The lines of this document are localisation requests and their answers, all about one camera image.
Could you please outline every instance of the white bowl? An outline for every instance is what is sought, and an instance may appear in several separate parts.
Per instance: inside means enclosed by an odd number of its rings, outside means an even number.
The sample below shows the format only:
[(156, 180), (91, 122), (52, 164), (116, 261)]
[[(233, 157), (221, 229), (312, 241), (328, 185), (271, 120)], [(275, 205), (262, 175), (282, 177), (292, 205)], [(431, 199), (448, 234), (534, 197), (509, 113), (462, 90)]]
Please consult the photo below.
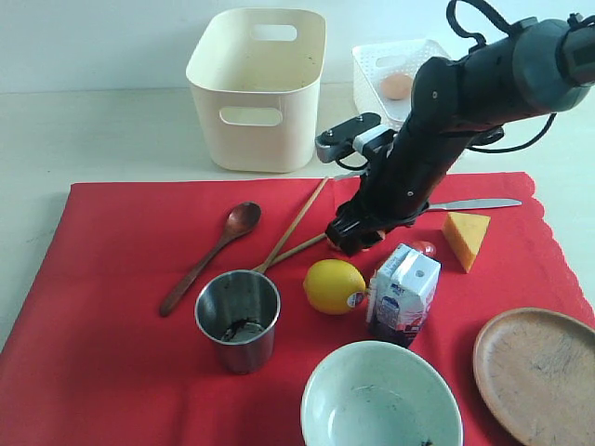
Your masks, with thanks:
[(462, 446), (463, 424), (442, 377), (387, 342), (339, 348), (312, 373), (301, 402), (308, 446)]

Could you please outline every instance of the lemon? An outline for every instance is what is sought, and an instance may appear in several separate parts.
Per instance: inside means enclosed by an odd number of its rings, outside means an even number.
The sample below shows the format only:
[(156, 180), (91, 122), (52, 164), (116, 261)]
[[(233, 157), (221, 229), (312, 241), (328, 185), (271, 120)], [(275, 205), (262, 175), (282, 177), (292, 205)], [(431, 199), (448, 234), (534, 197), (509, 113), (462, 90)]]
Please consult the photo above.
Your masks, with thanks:
[(345, 314), (364, 299), (365, 280), (360, 271), (335, 258), (313, 264), (303, 286), (310, 305), (326, 314)]

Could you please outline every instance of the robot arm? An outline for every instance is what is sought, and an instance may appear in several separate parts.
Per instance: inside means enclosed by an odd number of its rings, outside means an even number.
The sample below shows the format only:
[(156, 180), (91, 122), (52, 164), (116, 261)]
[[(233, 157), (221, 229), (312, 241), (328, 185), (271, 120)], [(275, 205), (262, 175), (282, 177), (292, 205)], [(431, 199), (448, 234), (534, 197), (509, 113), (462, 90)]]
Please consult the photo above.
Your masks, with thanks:
[[(455, 19), (457, 1), (479, 8), (508, 36), (487, 45), (467, 33)], [(383, 231), (413, 225), (463, 150), (485, 151), (474, 146), (502, 138), (509, 122), (550, 114), (549, 128), (555, 113), (572, 109), (595, 83), (595, 17), (508, 24), (483, 0), (451, 0), (447, 18), (477, 45), (460, 60), (431, 58), (420, 67), (398, 133), (365, 113), (316, 140), (323, 162), (353, 151), (368, 160), (360, 188), (326, 229), (348, 256), (382, 240)]]

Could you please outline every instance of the wooden plate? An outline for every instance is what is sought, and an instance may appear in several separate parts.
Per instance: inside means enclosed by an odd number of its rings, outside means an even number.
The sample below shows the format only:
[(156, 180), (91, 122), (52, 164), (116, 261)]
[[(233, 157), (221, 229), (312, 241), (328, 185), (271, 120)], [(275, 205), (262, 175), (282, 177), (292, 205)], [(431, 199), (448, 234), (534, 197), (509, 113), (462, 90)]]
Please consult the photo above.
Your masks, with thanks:
[(475, 381), (518, 441), (595, 445), (595, 330), (561, 313), (518, 308), (480, 331)]

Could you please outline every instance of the red cloth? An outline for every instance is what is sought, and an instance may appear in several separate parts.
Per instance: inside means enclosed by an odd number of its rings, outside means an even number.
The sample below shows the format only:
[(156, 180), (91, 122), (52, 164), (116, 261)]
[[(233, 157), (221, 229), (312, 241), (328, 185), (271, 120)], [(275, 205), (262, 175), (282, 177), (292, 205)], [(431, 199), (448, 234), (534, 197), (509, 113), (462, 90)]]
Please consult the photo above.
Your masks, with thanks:
[[(338, 254), (319, 243), (268, 271), (283, 303), (273, 357), (255, 374), (221, 368), (195, 325), (193, 306), (215, 275), (263, 261), (318, 182), (73, 185), (0, 356), (0, 444), (303, 445), (299, 404), (311, 371), (332, 350), (371, 337), (364, 306), (325, 316), (302, 291), (308, 267)], [(285, 248), (322, 232), (357, 186), (357, 179), (330, 181)], [(470, 274), (440, 232), (445, 213), (426, 214), (350, 259), (367, 278), (400, 242), (436, 244), (443, 264), (439, 288), (411, 349), (453, 389), (471, 446), (517, 444), (473, 380), (473, 343), (489, 319), (510, 308), (541, 307), (595, 325), (533, 192), (522, 173), (452, 175), (434, 192), (434, 202), (523, 201), (480, 212), (492, 221)], [(229, 209), (246, 200), (262, 206), (256, 230), (225, 248), (174, 313), (161, 319), (161, 300), (215, 243)]]

